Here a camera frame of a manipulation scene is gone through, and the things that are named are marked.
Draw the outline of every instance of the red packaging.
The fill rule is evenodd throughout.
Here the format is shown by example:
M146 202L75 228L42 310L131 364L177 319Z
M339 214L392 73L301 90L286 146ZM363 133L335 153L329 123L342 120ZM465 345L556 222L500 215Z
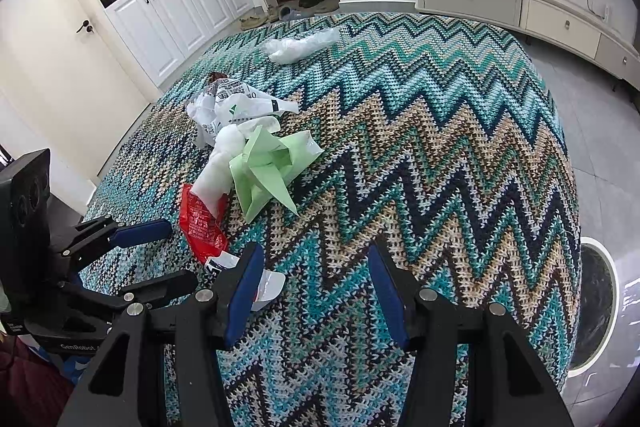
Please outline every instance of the red packaging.
M220 230L220 221L225 215L229 198L224 194L218 202L218 219L214 218L200 199L191 194L191 185L182 186L180 219L178 225L187 238L195 258L205 264L207 258L218 257L229 245Z

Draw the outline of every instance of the folded green paper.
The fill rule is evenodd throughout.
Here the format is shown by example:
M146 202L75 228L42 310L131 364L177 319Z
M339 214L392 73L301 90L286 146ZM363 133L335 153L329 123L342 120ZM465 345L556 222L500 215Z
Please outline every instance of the folded green paper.
M272 197L298 215L287 185L321 153L309 131L278 138L256 127L242 153L229 162L246 222L252 222Z

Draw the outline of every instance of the bed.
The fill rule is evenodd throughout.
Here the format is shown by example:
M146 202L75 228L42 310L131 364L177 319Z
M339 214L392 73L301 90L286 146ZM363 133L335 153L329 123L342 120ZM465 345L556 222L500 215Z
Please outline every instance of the bed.
M268 38L338 27L340 41L290 66ZM499 301L562 386L580 300L575 180L556 106L519 42L484 23L392 13L339 14L250 30L208 49L122 147L87 218L177 223L180 189L209 152L184 103L211 71L300 104L281 136L309 129L324 153L290 187L299 216L269 203L251 225L232 197L231 253L264 246L287 275L219 353L236 427L396 425L413 358L392 342L366 246L385 233L397 263L453 302ZM187 268L211 279L175 225L171 239L113 250L85 286L124 285ZM179 418L172 352L167 406ZM458 347L452 422L462 424L466 346Z

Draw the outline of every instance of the clear plastic bag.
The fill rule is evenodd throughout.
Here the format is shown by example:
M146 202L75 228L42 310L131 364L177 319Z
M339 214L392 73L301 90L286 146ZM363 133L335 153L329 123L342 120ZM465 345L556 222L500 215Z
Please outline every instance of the clear plastic bag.
M328 48L338 40L340 40L340 30L338 28L329 28L303 39L271 39L263 43L260 49L269 55L271 62L293 64L316 51Z

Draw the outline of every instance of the baseboard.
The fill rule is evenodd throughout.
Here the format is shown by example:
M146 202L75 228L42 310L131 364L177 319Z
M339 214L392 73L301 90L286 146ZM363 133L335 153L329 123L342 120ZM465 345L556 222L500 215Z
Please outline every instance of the baseboard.
M347 1L341 2L338 12L398 12L418 13L411 1Z

